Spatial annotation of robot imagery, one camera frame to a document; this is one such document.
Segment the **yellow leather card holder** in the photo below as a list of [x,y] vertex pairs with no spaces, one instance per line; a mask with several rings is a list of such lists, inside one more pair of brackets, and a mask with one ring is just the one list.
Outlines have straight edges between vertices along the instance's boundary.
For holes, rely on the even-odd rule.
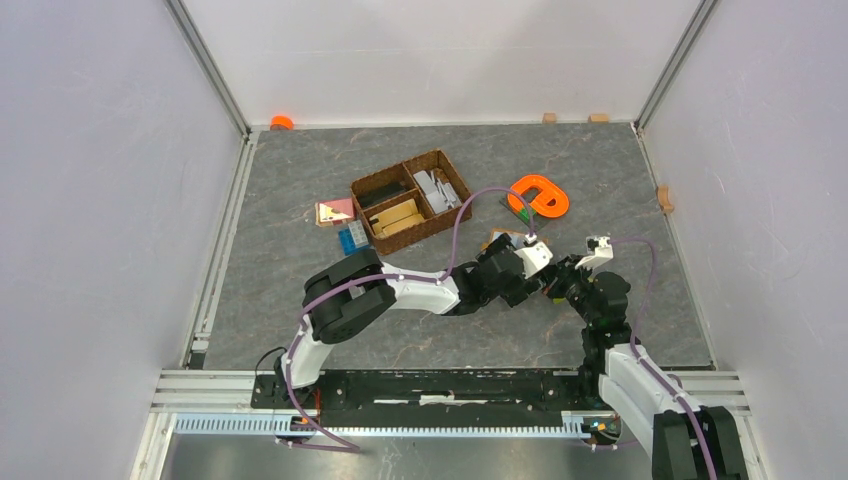
[[521,249],[526,246],[525,232],[494,228],[491,230],[489,238],[482,244],[481,249],[485,250],[492,242],[496,241],[500,237],[508,238],[509,243],[515,249]]

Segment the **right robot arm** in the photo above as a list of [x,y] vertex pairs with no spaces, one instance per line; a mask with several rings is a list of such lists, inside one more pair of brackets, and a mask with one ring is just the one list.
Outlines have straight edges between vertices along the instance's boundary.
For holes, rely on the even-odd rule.
[[650,358],[627,320],[630,284],[594,274],[577,257],[551,266],[544,293],[584,321],[577,392],[591,408],[611,407],[651,460],[655,479],[746,479],[734,416],[687,393]]

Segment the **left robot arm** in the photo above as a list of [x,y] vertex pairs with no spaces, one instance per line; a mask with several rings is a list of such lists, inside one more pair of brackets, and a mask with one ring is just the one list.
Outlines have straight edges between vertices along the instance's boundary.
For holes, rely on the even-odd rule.
[[506,235],[450,271],[405,270],[372,248],[358,251],[305,282],[301,325],[281,361],[275,392],[290,407],[306,405],[333,347],[390,310],[464,316],[497,298],[515,306],[543,288],[543,271],[553,262],[544,242],[517,248]]

